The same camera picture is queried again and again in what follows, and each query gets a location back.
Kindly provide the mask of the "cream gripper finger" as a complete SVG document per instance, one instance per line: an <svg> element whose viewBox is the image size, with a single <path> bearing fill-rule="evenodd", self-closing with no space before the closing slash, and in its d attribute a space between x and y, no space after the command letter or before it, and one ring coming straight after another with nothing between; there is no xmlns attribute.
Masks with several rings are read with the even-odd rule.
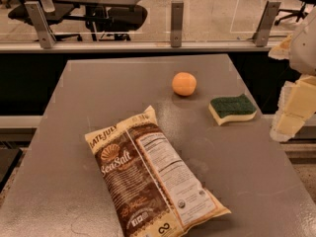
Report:
<svg viewBox="0 0 316 237"><path fill-rule="evenodd" d="M281 88L270 136L286 142L316 113L316 77L302 75L295 82L286 81Z"/></svg>
<svg viewBox="0 0 316 237"><path fill-rule="evenodd" d="M274 46L268 53L268 57L283 60L289 59L289 48L291 43L292 35L288 35L280 44Z"/></svg>

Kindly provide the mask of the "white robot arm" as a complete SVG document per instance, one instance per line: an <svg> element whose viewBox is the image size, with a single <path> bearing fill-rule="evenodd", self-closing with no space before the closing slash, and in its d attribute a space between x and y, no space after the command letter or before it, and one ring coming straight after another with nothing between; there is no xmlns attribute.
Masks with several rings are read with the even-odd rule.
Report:
<svg viewBox="0 0 316 237"><path fill-rule="evenodd" d="M287 59L301 76L281 88L270 136L278 142L292 138L316 113L316 8L294 32L273 47L269 57Z"/></svg>

